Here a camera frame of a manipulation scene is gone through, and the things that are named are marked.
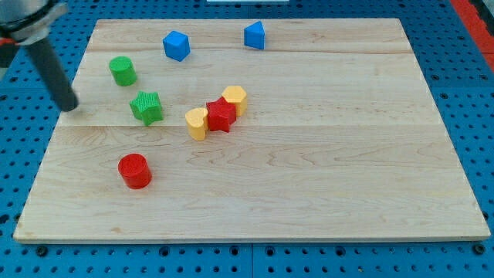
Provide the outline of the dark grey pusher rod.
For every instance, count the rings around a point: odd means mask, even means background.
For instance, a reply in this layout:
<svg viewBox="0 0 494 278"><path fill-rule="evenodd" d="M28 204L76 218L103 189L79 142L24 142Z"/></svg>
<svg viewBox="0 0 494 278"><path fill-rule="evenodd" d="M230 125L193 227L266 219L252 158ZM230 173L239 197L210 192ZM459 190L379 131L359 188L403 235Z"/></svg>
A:
<svg viewBox="0 0 494 278"><path fill-rule="evenodd" d="M50 41L44 38L25 49L57 107L63 112L75 110L78 98Z"/></svg>

